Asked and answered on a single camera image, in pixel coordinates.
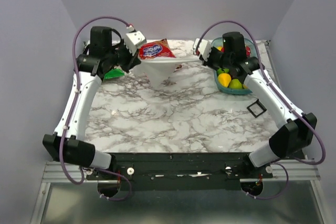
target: red snack bag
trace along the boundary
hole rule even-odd
[[[139,57],[142,60],[153,59],[155,57],[176,58],[169,48],[167,39],[143,45],[139,50]]]

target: plastic fruit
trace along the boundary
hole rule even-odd
[[[224,52],[224,47],[216,47],[219,51]]]
[[[233,79],[229,84],[229,88],[231,88],[231,89],[243,89],[243,85],[241,84],[241,82],[238,79]]]
[[[218,76],[218,82],[227,88],[231,82],[231,76],[228,73],[221,73]]]
[[[218,68],[218,69],[217,69],[217,75],[219,76],[221,73],[225,73],[225,72],[223,71],[223,69]]]
[[[217,75],[219,76],[221,73],[229,73],[229,69],[228,68],[218,68],[217,69]]]

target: white marble countertop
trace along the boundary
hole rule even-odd
[[[191,57],[191,40],[169,40],[177,57]],[[271,77],[268,55],[258,42]],[[251,95],[220,93],[213,71],[186,63],[153,90],[132,73],[104,81],[88,118],[86,141],[104,152],[251,152],[276,132],[268,112],[254,118]]]

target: green basket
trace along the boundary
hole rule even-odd
[[[246,39],[246,38],[244,38],[244,40],[245,40],[245,45],[248,46],[251,49],[250,57],[257,57],[257,51],[256,51],[256,48],[255,48],[253,42],[250,41],[249,39]],[[211,45],[213,47],[222,47],[223,46],[223,38],[220,37],[220,38],[214,39],[212,41]],[[215,70],[214,70],[214,78],[215,78],[215,82],[216,82],[218,90],[222,93],[240,94],[240,95],[251,94],[252,93],[252,91],[249,90],[249,89],[231,89],[231,88],[224,87],[218,81],[218,75],[217,75],[217,72]]]

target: lime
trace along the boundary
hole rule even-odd
[[[243,85],[241,84],[241,82],[238,79],[233,79],[229,84],[229,88],[231,88],[231,89],[243,89]]]
[[[228,73],[221,73],[218,76],[218,81],[222,86],[227,88],[227,86],[229,86],[229,83],[231,82],[231,76]]]

